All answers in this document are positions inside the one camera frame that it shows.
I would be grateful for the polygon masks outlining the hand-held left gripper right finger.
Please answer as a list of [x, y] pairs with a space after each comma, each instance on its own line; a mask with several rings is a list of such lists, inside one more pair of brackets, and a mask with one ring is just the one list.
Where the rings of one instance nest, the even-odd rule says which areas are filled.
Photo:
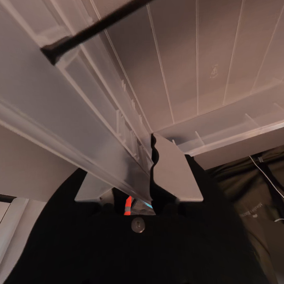
[[185, 154], [174, 141], [153, 133], [153, 147], [157, 150], [158, 161], [154, 162], [153, 181], [181, 202], [202, 202], [201, 190], [196, 182]]

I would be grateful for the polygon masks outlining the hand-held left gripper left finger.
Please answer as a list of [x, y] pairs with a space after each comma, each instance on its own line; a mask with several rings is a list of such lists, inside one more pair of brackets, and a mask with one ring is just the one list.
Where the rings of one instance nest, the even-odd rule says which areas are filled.
[[87, 173], [75, 197], [75, 202], [114, 202], [112, 186]]

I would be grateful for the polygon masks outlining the clear plastic bin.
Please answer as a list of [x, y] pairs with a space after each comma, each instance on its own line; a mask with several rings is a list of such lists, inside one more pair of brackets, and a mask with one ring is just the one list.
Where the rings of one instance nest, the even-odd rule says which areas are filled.
[[283, 145], [283, 1], [1, 1], [1, 125], [150, 202], [151, 134], [204, 169]]

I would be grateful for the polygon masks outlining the olive green garment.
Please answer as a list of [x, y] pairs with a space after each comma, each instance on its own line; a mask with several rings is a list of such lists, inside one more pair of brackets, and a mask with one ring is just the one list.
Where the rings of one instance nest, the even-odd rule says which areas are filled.
[[234, 205], [269, 283], [278, 283], [261, 222], [283, 224], [283, 146], [206, 170]]

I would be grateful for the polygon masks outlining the black plastic strip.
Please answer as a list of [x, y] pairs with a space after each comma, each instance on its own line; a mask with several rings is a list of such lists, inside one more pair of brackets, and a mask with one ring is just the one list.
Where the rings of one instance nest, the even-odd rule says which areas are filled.
[[65, 53], [90, 40], [150, 2], [152, 0], [132, 0], [77, 34], [63, 37], [52, 44], [45, 45], [40, 48], [40, 51], [55, 66]]

